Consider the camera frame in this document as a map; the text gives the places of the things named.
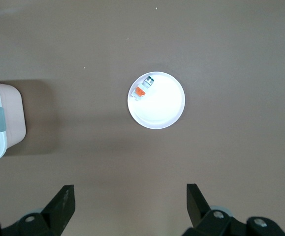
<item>screw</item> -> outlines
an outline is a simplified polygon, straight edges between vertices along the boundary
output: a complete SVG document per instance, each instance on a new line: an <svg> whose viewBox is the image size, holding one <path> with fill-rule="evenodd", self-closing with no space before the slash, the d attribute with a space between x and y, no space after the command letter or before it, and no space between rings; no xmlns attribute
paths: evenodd
<svg viewBox="0 0 285 236"><path fill-rule="evenodd" d="M257 218L257 219L254 220L254 222L255 222L255 224L257 224L257 225L259 225L261 227L267 227L266 222L263 221L262 219Z"/></svg>
<svg viewBox="0 0 285 236"><path fill-rule="evenodd" d="M220 211L213 212L213 215L218 219L223 219L224 215Z"/></svg>
<svg viewBox="0 0 285 236"><path fill-rule="evenodd" d="M25 219L25 222L31 222L35 219L34 216L29 216L28 218Z"/></svg>

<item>plastic container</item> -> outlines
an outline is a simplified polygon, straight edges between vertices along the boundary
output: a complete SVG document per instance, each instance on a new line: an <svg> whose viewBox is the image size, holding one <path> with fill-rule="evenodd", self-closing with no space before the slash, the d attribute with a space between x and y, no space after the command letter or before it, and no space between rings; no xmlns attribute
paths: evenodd
<svg viewBox="0 0 285 236"><path fill-rule="evenodd" d="M0 158L26 134L22 97L13 86L0 84Z"/></svg>
<svg viewBox="0 0 285 236"><path fill-rule="evenodd" d="M144 81L152 79L145 89ZM137 98L137 89L144 94ZM185 94L181 84L164 72L149 72L140 76L129 89L127 97L131 116L142 126L149 129L163 129L174 124L182 115L185 107Z"/></svg>

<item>white plate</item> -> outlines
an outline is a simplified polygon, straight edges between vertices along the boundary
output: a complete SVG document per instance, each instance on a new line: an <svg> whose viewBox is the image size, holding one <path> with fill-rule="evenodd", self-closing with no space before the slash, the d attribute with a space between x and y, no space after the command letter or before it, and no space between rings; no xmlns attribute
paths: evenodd
<svg viewBox="0 0 285 236"><path fill-rule="evenodd" d="M148 76L154 82L145 96L137 101L131 94ZM183 113L185 94L173 76L164 72L150 72L132 84L127 101L132 117L140 125L150 129L163 129L175 123Z"/></svg>

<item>brown surface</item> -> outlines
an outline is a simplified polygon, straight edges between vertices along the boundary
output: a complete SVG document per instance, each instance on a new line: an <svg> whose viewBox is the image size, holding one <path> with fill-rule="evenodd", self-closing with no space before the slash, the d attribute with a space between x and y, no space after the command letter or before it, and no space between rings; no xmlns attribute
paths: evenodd
<svg viewBox="0 0 285 236"><path fill-rule="evenodd" d="M127 109L150 71L186 94L164 130ZM64 236L179 236L195 182L285 230L285 0L0 0L0 82L28 129L0 160L4 227L75 184Z"/></svg>

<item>orange block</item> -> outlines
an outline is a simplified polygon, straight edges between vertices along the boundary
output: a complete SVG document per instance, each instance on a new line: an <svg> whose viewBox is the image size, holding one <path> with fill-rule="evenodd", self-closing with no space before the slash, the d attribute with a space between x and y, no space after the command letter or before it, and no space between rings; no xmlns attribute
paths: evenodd
<svg viewBox="0 0 285 236"><path fill-rule="evenodd" d="M143 91L141 88L136 87L136 94L137 94L139 97L143 97L146 93L145 93L145 91Z"/></svg>

